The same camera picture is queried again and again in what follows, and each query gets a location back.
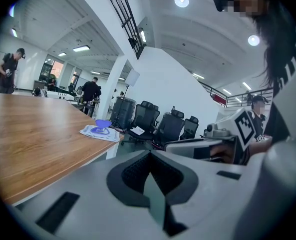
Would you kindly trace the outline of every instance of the black office chair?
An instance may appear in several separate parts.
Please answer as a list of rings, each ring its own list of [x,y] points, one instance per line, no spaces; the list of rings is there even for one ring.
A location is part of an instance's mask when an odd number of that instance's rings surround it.
[[[144,101],[143,104],[136,105],[136,111],[134,120],[129,127],[129,140],[124,140],[121,142],[123,146],[125,143],[145,143],[146,141],[151,141],[153,138],[153,131],[155,130],[154,123],[160,112],[155,110],[155,106],[147,101]],[[132,128],[140,127],[144,130],[144,133],[138,135],[131,131]]]
[[[183,128],[184,114],[177,110],[165,113],[156,134],[151,141],[152,146],[157,150],[163,150],[167,142],[177,141]]]
[[[190,116],[190,119],[185,119],[184,121],[184,132],[180,136],[181,140],[194,139],[197,129],[199,127],[199,120]]]

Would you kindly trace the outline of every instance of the black metal railing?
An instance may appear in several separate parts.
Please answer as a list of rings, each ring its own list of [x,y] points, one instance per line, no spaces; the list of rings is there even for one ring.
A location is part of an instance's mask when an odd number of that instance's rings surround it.
[[[203,86],[203,88],[210,94],[211,98],[219,103],[221,106],[225,107],[227,103],[227,96],[222,92],[218,91],[217,89],[212,88],[211,86],[200,82],[199,83]]]
[[[137,59],[139,59],[143,48],[146,44],[143,44],[141,40],[138,27],[134,20],[128,0],[110,0],[114,9],[116,10],[120,20],[121,27],[125,30],[128,35],[128,40],[131,47],[133,48]]]
[[[273,88],[266,88],[262,90],[246,92],[234,96],[229,96],[227,98],[226,107],[246,107],[251,106],[252,98],[254,96],[262,96],[265,99],[266,105],[272,104],[273,98]]]

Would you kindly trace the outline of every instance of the paper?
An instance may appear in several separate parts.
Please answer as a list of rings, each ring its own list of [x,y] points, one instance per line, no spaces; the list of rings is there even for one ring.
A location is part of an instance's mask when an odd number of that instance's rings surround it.
[[[144,130],[141,129],[139,126],[137,126],[136,128],[132,128],[130,131],[134,132],[137,135],[142,135],[144,133]]]
[[[85,128],[83,128],[80,133],[83,135],[86,135],[91,138],[103,140],[103,141],[109,141],[109,142],[118,142],[120,141],[119,132],[112,128],[106,128],[104,130],[104,133],[107,134],[100,134],[100,133],[94,133],[91,131],[91,129],[96,128],[95,125],[87,125]]]

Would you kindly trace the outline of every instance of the blue object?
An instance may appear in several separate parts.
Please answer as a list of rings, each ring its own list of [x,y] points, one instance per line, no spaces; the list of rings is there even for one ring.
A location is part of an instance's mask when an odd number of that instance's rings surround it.
[[[107,129],[112,124],[110,121],[98,119],[95,122],[97,127],[91,129],[92,133],[102,135],[108,135],[110,133]]]

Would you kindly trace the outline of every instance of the fluorescent light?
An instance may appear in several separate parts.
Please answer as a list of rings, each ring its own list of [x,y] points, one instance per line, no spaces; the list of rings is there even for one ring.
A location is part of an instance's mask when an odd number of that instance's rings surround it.
[[[189,5],[189,0],[174,0],[178,7],[187,7]]]
[[[257,46],[259,43],[260,43],[260,39],[258,36],[256,35],[252,35],[248,38],[248,43],[251,45],[251,46]]]
[[[85,50],[90,50],[90,47],[87,46],[87,45],[84,45],[84,46],[80,46],[80,47],[77,47],[75,49],[73,49],[75,52],[80,52],[80,51],[85,51]]]
[[[144,36],[144,32],[141,31],[140,33],[142,34],[142,40],[143,40],[144,42],[146,42],[146,37]]]
[[[16,32],[16,30],[15,29],[11,29],[12,30],[12,34],[13,34],[13,36],[16,38],[17,37],[17,32]]]
[[[243,82],[243,84],[244,84],[244,86],[245,86],[246,88],[248,88],[249,90],[252,90],[251,87],[248,86],[246,82]]]
[[[193,73],[192,75],[194,75],[195,77],[198,77],[198,78],[204,79],[204,77],[203,77],[203,76],[200,76],[199,74]]]
[[[11,17],[13,17],[14,6],[15,6],[15,4],[14,4],[12,7],[10,7],[10,10],[9,10],[9,15],[10,15]]]
[[[226,89],[223,89],[224,92],[226,92],[227,94],[231,95],[232,93],[230,93],[229,91],[227,91]]]

